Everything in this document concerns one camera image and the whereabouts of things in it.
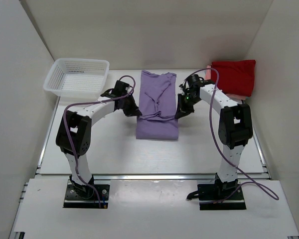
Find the purple t shirt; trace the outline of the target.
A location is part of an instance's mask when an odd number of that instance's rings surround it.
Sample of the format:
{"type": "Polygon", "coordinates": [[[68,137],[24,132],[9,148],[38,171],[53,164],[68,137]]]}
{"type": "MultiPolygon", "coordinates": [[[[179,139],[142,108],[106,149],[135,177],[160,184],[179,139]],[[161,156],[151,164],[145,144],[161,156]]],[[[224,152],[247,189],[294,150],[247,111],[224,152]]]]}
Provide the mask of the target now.
{"type": "Polygon", "coordinates": [[[175,73],[154,74],[143,70],[139,95],[136,138],[149,140],[178,140],[175,73]]]}

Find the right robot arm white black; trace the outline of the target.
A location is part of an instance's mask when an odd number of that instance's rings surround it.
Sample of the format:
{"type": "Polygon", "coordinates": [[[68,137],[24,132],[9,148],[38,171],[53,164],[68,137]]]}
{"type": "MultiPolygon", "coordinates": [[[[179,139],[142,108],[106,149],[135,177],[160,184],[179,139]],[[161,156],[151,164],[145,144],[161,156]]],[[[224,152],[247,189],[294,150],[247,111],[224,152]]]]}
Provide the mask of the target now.
{"type": "Polygon", "coordinates": [[[218,138],[223,144],[221,165],[215,174],[211,189],[198,189],[187,196],[188,200],[208,196],[212,201],[225,200],[238,188],[237,172],[242,151],[253,136],[250,107],[230,99],[197,74],[187,77],[180,85],[175,119],[194,112],[200,101],[210,104],[210,110],[219,114],[218,138]]]}

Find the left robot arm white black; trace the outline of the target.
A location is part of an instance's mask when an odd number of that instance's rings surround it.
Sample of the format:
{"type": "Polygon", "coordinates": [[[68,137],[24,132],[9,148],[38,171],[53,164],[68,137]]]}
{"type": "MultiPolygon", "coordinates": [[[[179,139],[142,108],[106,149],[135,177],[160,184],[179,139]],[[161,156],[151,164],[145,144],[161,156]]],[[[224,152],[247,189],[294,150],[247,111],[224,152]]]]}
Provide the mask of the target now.
{"type": "Polygon", "coordinates": [[[75,192],[84,200],[96,198],[98,202],[101,201],[86,155],[91,146],[92,127],[117,110],[122,110],[127,117],[140,117],[142,113],[133,97],[135,86],[135,79],[124,75],[113,88],[103,92],[97,101],[73,103],[63,112],[56,145],[68,160],[70,182],[75,192]]]}

